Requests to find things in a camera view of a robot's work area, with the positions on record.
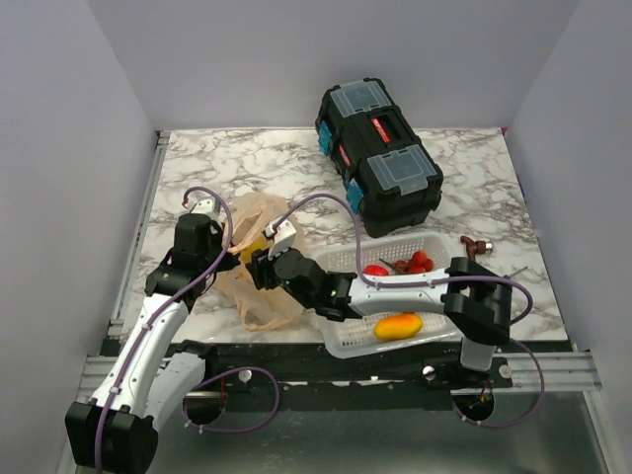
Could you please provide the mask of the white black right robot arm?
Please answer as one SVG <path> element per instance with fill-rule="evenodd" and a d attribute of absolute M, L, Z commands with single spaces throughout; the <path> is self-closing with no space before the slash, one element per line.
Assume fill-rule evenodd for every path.
<path fill-rule="evenodd" d="M 258 290 L 282 288 L 306 309 L 344 322 L 377 313 L 434 313 L 462 333 L 456 379 L 474 387 L 490 375 L 496 348 L 510 339 L 512 282 L 466 258 L 427 274 L 368 276 L 327 272 L 290 248 L 253 253 L 246 265 Z"/>

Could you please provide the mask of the red fake lychee bunch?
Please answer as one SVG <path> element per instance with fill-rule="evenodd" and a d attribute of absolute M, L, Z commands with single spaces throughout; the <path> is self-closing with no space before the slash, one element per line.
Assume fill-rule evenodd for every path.
<path fill-rule="evenodd" d="M 423 250 L 416 251 L 408 260 L 387 262 L 380 259 L 380 262 L 396 275 L 425 274 L 435 269 L 434 261 Z"/>

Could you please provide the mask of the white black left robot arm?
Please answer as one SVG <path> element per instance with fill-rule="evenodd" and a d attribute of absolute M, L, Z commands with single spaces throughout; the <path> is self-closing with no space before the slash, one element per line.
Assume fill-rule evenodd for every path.
<path fill-rule="evenodd" d="M 223 227 L 203 213 L 186 213 L 174 245 L 146 279 L 136 323 L 113 367 L 86 402 L 65 415 L 74 461 L 98 472 L 144 473 L 159 431 L 187 389 L 211 388 L 217 363 L 204 355 L 179 355 L 160 367 L 171 341 L 206 289 L 210 276 L 238 264 L 223 247 Z"/>

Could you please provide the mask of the translucent orange plastic bag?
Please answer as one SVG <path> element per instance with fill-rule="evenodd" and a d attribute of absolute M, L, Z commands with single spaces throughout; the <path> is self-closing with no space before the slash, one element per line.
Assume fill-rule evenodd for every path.
<path fill-rule="evenodd" d="M 251 332 L 262 332 L 298 323 L 303 307 L 281 288 L 257 290 L 241 252 L 273 220 L 289 210 L 285 198 L 267 193 L 246 193 L 232 203 L 233 234 L 229 252 L 238 258 L 238 266 L 217 277 L 214 287 L 235 303 L 241 324 Z"/>

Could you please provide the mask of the yellow fake pear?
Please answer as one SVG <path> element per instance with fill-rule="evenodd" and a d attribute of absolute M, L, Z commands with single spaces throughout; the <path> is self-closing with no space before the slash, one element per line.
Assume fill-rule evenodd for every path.
<path fill-rule="evenodd" d="M 256 251 L 265 250 L 270 246 L 270 241 L 264 236 L 259 235 L 252 243 L 250 243 L 242 252 L 240 260 L 243 264 L 250 263 L 252 255 Z"/>

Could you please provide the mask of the red fake apple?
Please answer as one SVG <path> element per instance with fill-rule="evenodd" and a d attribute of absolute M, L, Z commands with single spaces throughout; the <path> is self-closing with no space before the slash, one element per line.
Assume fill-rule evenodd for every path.
<path fill-rule="evenodd" d="M 362 272 L 368 276 L 388 277 L 389 271 L 379 265 L 368 265 Z"/>

